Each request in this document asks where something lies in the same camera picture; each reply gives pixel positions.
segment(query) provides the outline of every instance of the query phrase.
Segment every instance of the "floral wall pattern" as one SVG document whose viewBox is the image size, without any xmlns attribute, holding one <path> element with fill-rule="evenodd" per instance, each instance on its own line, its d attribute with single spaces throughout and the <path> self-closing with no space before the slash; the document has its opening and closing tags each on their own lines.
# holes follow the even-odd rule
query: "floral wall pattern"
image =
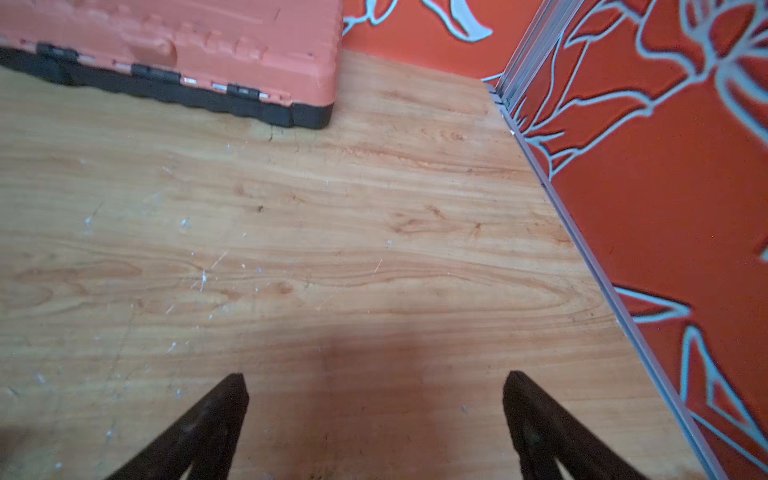
<svg viewBox="0 0 768 480">
<path fill-rule="evenodd" d="M 345 0 L 344 47 L 491 80 L 541 0 Z"/>
<path fill-rule="evenodd" d="M 511 111 L 723 467 L 768 477 L 768 5 L 587 0 Z"/>
</svg>

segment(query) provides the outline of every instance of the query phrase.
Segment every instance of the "black toolbox base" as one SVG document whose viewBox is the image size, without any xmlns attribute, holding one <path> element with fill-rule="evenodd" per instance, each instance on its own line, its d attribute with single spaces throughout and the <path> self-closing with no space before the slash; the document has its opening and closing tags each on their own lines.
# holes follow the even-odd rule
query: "black toolbox base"
<svg viewBox="0 0 768 480">
<path fill-rule="evenodd" d="M 13 48 L 0 48 L 0 65 L 44 80 L 74 87 L 91 86 L 114 93 L 149 97 L 209 111 L 252 117 L 281 127 L 323 128 L 331 118 L 333 104 L 315 107 L 294 103 L 290 107 L 263 103 L 254 98 L 219 94 L 203 88 L 185 87 L 173 81 L 122 74 L 76 61 L 35 55 Z"/>
</svg>

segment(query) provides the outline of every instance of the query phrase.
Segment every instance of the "plastic case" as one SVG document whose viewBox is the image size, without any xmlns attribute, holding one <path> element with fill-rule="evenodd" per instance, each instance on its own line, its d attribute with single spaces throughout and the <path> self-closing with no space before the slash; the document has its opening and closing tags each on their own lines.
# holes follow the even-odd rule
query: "plastic case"
<svg viewBox="0 0 768 480">
<path fill-rule="evenodd" d="M 0 0 L 0 65 L 65 85 L 322 128 L 343 0 Z"/>
</svg>

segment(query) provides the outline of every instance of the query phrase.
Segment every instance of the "orange wall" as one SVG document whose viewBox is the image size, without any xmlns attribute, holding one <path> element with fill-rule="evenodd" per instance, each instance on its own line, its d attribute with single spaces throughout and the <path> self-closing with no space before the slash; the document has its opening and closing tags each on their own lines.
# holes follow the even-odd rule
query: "orange wall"
<svg viewBox="0 0 768 480">
<path fill-rule="evenodd" d="M 540 0 L 345 0 L 348 32 L 343 46 L 487 78 L 504 71 L 540 4 Z"/>
<path fill-rule="evenodd" d="M 768 10 L 587 0 L 512 109 L 731 478 L 768 477 Z"/>
</svg>

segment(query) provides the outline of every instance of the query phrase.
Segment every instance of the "wooden floor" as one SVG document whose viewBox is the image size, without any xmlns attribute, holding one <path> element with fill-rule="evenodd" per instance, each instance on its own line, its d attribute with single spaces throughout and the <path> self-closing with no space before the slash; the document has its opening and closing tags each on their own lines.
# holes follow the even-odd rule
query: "wooden floor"
<svg viewBox="0 0 768 480">
<path fill-rule="evenodd" d="M 700 466 L 484 87 L 345 53 L 323 131 L 0 71 L 0 476 L 103 478 L 229 372 L 231 478 L 519 478 L 526 371 Z"/>
</svg>

